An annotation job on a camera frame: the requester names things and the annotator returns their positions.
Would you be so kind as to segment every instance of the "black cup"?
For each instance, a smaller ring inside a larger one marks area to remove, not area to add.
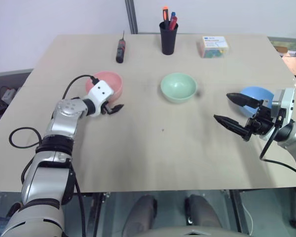
[[[167,30],[164,27],[164,22],[159,24],[161,33],[161,47],[162,53],[165,55],[171,55],[174,51],[174,45],[176,43],[176,35],[178,30],[178,24],[176,24],[174,30]]]

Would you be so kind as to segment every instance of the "beige tabletop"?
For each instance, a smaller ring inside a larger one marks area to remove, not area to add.
[[[160,35],[127,35],[123,64],[115,62],[118,35],[58,36],[41,58],[0,120],[0,191],[21,190],[20,174],[34,148],[16,149],[8,136],[21,126],[44,134],[67,84],[76,76],[114,71],[123,78],[112,116],[81,121],[74,146],[74,167],[82,192],[251,189],[296,186],[296,174],[259,160],[265,141],[244,142],[213,115],[246,118],[225,96],[251,85],[273,92],[294,87],[296,79],[266,36],[226,36],[224,58],[202,59],[200,35],[177,35],[175,53],[161,53]],[[160,93],[164,76],[191,75],[200,97],[171,104]],[[83,96],[86,79],[68,97]],[[296,120],[296,93],[293,119]],[[34,134],[21,131],[14,142],[28,145]],[[274,142],[266,153],[293,167],[291,155]]]

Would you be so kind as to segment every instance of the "white wall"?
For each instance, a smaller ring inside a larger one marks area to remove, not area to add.
[[[33,68],[59,34],[123,30],[124,0],[0,0],[0,72]]]
[[[296,38],[296,0],[134,0],[138,31],[159,32],[162,8],[175,11],[179,33],[257,33]]]

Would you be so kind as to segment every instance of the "blue bowl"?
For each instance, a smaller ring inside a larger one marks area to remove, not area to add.
[[[267,89],[264,89],[258,86],[249,86],[244,88],[241,91],[241,94],[248,95],[257,100],[267,100],[268,103],[266,106],[269,107],[270,109],[272,107],[272,100],[273,100],[274,94]],[[258,109],[253,109],[249,106],[240,107],[240,111],[243,113],[244,116],[248,118],[251,118],[257,112],[257,110]]]

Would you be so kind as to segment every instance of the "black screwdriver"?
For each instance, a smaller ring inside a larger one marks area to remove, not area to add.
[[[123,38],[118,41],[117,53],[116,53],[116,61],[118,63],[122,63],[124,61],[124,52],[125,52],[126,42],[124,40],[124,31]]]

